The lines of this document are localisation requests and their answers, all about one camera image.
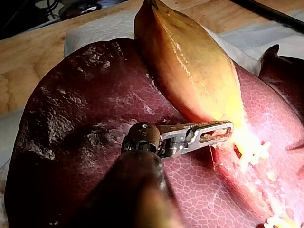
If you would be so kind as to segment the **left arm instrument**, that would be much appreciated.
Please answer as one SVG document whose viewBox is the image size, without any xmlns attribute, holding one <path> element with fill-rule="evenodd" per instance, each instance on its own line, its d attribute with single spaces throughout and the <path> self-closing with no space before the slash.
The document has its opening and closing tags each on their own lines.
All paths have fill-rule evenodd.
<svg viewBox="0 0 304 228">
<path fill-rule="evenodd" d="M 186 137 L 189 130 L 189 124 L 156 126 L 148 122 L 138 122 L 124 137 L 121 153 L 145 150 L 155 153 L 161 159 L 171 158 L 188 148 Z"/>
</svg>

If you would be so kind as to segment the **left arm instrument jaw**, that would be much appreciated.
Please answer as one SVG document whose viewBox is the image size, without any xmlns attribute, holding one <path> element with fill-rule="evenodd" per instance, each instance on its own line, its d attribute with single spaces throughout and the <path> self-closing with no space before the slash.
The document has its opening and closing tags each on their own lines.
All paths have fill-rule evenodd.
<svg viewBox="0 0 304 228">
<path fill-rule="evenodd" d="M 206 146 L 212 146 L 217 143 L 226 141 L 231 135 L 227 129 L 206 132 L 203 129 L 197 128 L 189 130 L 186 134 L 184 152 L 191 152 Z"/>
<path fill-rule="evenodd" d="M 182 133 L 187 133 L 189 130 L 197 128 L 203 129 L 206 132 L 227 129 L 228 132 L 233 132 L 233 123 L 231 121 L 212 121 L 205 123 L 189 123 L 183 124 L 181 128 Z"/>
</svg>

